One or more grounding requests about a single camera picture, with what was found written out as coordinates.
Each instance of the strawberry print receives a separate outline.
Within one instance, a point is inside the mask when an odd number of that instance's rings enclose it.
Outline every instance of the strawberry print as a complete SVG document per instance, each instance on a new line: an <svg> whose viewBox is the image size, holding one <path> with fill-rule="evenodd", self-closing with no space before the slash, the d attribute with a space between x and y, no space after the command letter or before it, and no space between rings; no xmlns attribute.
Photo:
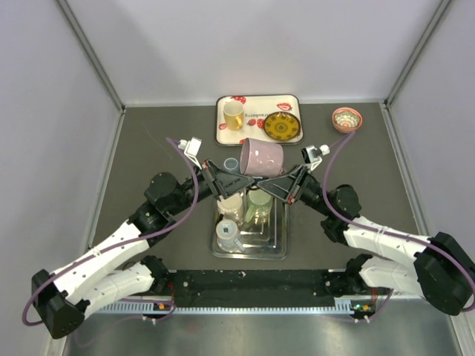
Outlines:
<svg viewBox="0 0 475 356"><path fill-rule="evenodd" d="M277 104L277 107L283 111L291 111L292 106L288 102L282 102L280 104Z"/></svg>
<svg viewBox="0 0 475 356"><path fill-rule="evenodd" d="M246 104L246 97L245 96L231 96L231 99L237 100L241 102L241 104Z"/></svg>

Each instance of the purple cup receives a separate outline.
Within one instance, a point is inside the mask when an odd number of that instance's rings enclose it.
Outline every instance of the purple cup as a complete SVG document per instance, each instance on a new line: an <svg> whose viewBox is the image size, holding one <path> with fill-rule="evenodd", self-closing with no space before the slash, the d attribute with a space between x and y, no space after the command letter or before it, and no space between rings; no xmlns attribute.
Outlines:
<svg viewBox="0 0 475 356"><path fill-rule="evenodd" d="M259 139L246 139L240 152L240 172L253 177L276 177L282 172L281 145Z"/></svg>

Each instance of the white wall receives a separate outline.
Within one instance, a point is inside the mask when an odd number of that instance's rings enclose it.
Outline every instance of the white wall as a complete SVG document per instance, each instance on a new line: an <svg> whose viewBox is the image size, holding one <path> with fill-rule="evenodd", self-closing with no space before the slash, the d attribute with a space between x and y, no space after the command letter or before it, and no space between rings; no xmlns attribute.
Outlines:
<svg viewBox="0 0 475 356"><path fill-rule="evenodd" d="M83 251L118 113L54 1L0 1L0 48L0 354L38 356L30 279Z"/></svg>
<svg viewBox="0 0 475 356"><path fill-rule="evenodd" d="M475 259L475 1L458 0L393 106L432 232Z"/></svg>
<svg viewBox="0 0 475 356"><path fill-rule="evenodd" d="M383 99L440 0L69 0L125 104Z"/></svg>

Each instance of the green mug handle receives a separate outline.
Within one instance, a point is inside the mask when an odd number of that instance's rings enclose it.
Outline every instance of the green mug handle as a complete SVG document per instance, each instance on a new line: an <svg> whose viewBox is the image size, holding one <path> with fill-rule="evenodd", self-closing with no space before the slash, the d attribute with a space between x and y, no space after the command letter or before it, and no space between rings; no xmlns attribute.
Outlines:
<svg viewBox="0 0 475 356"><path fill-rule="evenodd" d="M254 204L252 204L251 206L247 208L246 216L244 217L244 221L246 223L252 220L252 217L255 215L255 209L256 207Z"/></svg>

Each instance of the green mug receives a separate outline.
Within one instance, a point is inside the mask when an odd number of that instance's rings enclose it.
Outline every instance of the green mug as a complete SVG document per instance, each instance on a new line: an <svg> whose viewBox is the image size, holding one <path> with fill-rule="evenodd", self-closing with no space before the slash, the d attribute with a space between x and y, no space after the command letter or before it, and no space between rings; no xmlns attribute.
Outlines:
<svg viewBox="0 0 475 356"><path fill-rule="evenodd" d="M265 191L261 189L249 191L247 193L247 212L244 221L248 223L253 218L267 217L272 210L272 203L273 198Z"/></svg>

